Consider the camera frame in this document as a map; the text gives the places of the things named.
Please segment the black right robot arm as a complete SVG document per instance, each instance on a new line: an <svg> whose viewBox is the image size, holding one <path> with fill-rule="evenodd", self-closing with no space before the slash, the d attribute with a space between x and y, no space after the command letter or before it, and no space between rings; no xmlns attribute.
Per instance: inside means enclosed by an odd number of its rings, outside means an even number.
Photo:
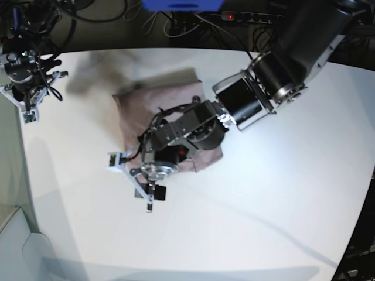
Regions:
<svg viewBox="0 0 375 281"><path fill-rule="evenodd" d="M72 39L76 21L72 21L67 38L60 47L50 35L62 15L62 9L75 10L70 1L27 1L11 5L9 35L1 39L1 74L9 83L1 84L1 94L15 105L23 123L39 120L39 105L52 95L62 101L54 83L68 76L56 71L61 65L58 56Z"/></svg>

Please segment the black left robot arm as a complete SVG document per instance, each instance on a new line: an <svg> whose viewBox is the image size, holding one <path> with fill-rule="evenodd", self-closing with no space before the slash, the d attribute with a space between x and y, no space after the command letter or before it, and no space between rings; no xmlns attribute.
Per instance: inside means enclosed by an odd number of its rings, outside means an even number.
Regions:
<svg viewBox="0 0 375 281"><path fill-rule="evenodd" d="M135 146L110 155L108 167L129 175L135 195L152 211L163 201L168 176L196 167L199 156L220 158L230 125L244 129L295 101L343 40L350 22L369 1L298 1L281 23L276 42L248 67L213 86L213 101L160 109L137 136Z"/></svg>

